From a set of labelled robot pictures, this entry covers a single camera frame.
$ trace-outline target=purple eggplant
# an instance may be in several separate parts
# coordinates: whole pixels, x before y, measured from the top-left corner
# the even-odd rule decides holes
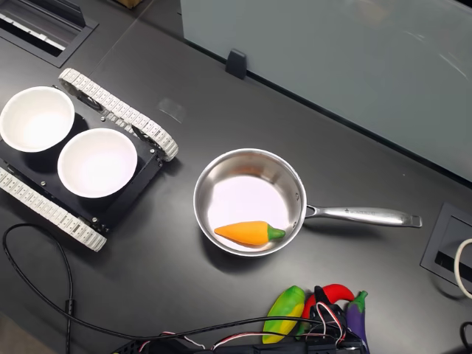
[[[366,291],[361,293],[347,306],[346,321],[347,327],[362,339],[366,347],[366,353],[369,354],[369,345],[366,337]]]

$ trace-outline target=black table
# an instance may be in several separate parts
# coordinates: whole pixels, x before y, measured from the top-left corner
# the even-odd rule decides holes
[[[99,253],[56,232],[73,270],[77,317],[136,335],[177,332],[263,316],[291,285],[338,282],[369,292],[373,353],[459,353],[458,328],[471,319],[472,302],[446,296],[459,295],[458,288],[421,268],[420,260],[443,202],[472,212],[472,191],[256,81],[225,73],[222,64],[162,31],[158,1],[140,5],[139,11],[150,6],[138,21],[138,14],[107,1],[81,5],[100,25],[63,68],[89,74],[155,119],[180,152]],[[0,41],[0,105],[27,87],[58,84],[60,71]],[[182,108],[178,119],[158,109],[163,99]],[[77,103],[76,109],[87,108]],[[400,209],[421,215],[424,226],[312,220],[276,254],[229,256],[198,228],[192,193],[204,167],[235,148],[283,157],[315,205]],[[42,223],[6,193],[0,192],[0,204],[1,230],[22,221]],[[66,278],[53,245],[31,230],[16,232],[10,245],[31,280],[63,304]],[[0,269],[0,310],[62,353],[65,319],[32,294],[3,253]],[[73,353],[109,353],[125,343],[72,327]],[[234,331],[195,340],[211,344]]]

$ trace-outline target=red chili pepper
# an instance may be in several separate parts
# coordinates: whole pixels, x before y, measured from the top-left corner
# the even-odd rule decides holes
[[[326,294],[326,297],[332,304],[336,303],[338,300],[347,300],[347,301],[353,301],[354,300],[354,294],[346,288],[344,285],[341,284],[331,284],[331,285],[326,285],[323,287],[323,291]],[[312,306],[315,305],[315,296],[312,294],[310,297],[308,297],[307,302],[305,303],[305,306],[303,308],[303,313],[302,317],[304,319],[309,319],[310,318],[310,309]]]

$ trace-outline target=pan handle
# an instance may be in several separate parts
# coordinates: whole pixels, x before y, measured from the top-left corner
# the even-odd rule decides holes
[[[320,208],[311,205],[307,205],[307,208],[313,211],[313,214],[305,217],[307,219],[332,218],[382,226],[421,227],[423,225],[420,216],[391,209],[363,208],[359,206]]]

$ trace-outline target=stainless steel pan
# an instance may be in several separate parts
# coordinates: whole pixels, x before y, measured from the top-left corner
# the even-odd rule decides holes
[[[234,150],[213,160],[198,178],[193,207],[198,225],[216,246],[245,257],[263,256],[285,247],[306,218],[382,226],[422,225],[419,216],[396,210],[307,205],[305,188],[295,170],[279,156],[258,149]],[[213,232],[217,227],[242,221],[265,221],[285,230],[285,237],[262,246],[247,246]]]

